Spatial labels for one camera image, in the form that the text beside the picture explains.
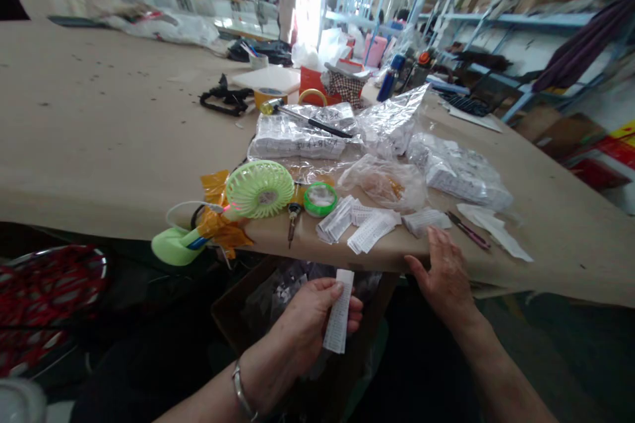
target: tape roll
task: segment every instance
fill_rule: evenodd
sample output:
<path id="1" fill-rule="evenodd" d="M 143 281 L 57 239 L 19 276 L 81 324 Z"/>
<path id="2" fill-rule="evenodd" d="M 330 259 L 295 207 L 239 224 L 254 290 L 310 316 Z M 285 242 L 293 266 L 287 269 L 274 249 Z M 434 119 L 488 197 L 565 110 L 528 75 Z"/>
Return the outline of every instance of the tape roll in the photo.
<path id="1" fill-rule="evenodd" d="M 260 88 L 253 91 L 253 97 L 256 100 L 256 107 L 260 110 L 260 106 L 263 102 L 269 99 L 281 98 L 285 104 L 289 103 L 289 96 L 282 91 L 272 88 Z"/>

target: black cloth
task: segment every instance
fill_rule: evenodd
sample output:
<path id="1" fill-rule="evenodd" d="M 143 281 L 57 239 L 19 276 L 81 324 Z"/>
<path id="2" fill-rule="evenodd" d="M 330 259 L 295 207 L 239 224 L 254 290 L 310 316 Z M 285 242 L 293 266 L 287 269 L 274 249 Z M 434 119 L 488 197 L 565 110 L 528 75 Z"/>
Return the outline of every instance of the black cloth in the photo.
<path id="1" fill-rule="evenodd" d="M 550 87 L 573 86 L 634 13 L 635 0 L 616 0 L 600 10 L 554 52 L 542 75 L 533 84 L 532 91 L 539 93 Z"/>
<path id="2" fill-rule="evenodd" d="M 213 377 L 208 346 L 221 340 L 209 309 L 209 299 L 196 296 L 115 344 L 76 400 L 71 423 L 150 423 L 199 390 Z M 479 422 L 465 359 L 419 291 L 397 288 L 386 319 L 378 373 L 349 421 Z"/>
<path id="3" fill-rule="evenodd" d="M 241 42 L 249 44 L 258 54 L 267 55 L 269 64 L 282 66 L 291 66 L 293 64 L 291 61 L 291 47 L 281 40 L 261 42 L 249 38 L 241 38 L 229 49 L 230 59 L 249 63 L 249 54 L 240 47 Z"/>

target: orange box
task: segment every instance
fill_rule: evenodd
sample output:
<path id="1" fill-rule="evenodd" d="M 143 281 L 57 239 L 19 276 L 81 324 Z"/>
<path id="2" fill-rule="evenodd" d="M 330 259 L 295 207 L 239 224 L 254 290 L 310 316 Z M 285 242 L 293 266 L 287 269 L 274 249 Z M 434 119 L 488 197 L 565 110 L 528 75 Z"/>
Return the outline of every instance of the orange box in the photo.
<path id="1" fill-rule="evenodd" d="M 353 61 L 349 61 L 347 59 L 340 59 L 337 63 L 338 64 L 345 63 L 353 67 L 359 66 L 362 71 L 364 70 L 364 65 L 361 65 L 360 63 L 355 63 Z M 319 78 L 320 75 L 321 73 L 319 71 L 315 71 L 314 69 L 309 69 L 307 67 L 302 66 L 300 68 L 300 94 L 302 94 L 307 89 L 317 89 L 326 98 L 326 104 L 328 106 L 333 106 L 334 104 L 339 104 L 340 102 L 342 102 L 342 96 L 340 96 L 339 94 L 335 96 L 329 96 L 326 93 L 326 89 L 324 89 L 324 85 L 322 84 L 322 81 Z M 314 104 L 316 106 L 324 105 L 324 102 L 322 101 L 322 99 L 317 95 L 308 95 L 306 98 L 304 98 L 303 101 L 308 102 L 309 104 Z"/>

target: handle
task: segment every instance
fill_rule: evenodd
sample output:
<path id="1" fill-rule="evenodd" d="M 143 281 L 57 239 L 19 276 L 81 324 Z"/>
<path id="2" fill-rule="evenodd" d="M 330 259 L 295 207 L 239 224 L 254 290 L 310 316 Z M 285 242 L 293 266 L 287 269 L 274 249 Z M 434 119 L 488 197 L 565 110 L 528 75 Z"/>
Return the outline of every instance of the handle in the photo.
<path id="1" fill-rule="evenodd" d="M 481 249 L 484 249 L 485 251 L 487 251 L 491 248 L 491 245 L 487 241 L 482 239 L 479 235 L 477 235 L 475 232 L 473 232 L 470 228 L 465 226 L 463 223 L 457 223 L 456 226 L 458 226 L 461 229 L 461 231 L 463 231 L 463 233 L 469 236 L 470 239 L 473 242 L 475 242 Z"/>
<path id="2" fill-rule="evenodd" d="M 340 129 L 335 129 L 334 127 L 331 127 L 327 124 L 324 124 L 323 122 L 320 121 L 316 121 L 315 119 L 309 119 L 309 124 L 311 124 L 312 126 L 317 127 L 318 129 L 322 129 L 325 130 L 326 132 L 330 132 L 333 135 L 336 135 L 337 137 L 343 137 L 345 139 L 352 139 L 353 136 L 351 134 L 347 134 L 346 132 L 342 132 Z"/>

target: screwdriver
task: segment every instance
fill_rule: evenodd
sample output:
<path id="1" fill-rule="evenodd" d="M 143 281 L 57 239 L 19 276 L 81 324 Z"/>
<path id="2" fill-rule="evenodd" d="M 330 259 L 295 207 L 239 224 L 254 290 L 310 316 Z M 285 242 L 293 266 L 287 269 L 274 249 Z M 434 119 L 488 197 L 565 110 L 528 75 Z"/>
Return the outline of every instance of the screwdriver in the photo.
<path id="1" fill-rule="evenodd" d="M 293 241 L 293 235 L 296 232 L 296 218 L 302 213 L 302 205 L 303 202 L 302 194 L 301 194 L 301 184 L 295 184 L 295 191 L 293 192 L 293 197 L 291 198 L 291 203 L 289 203 L 288 211 L 289 211 L 289 233 L 287 235 L 287 240 L 289 242 L 289 249 L 291 249 L 291 242 Z"/>

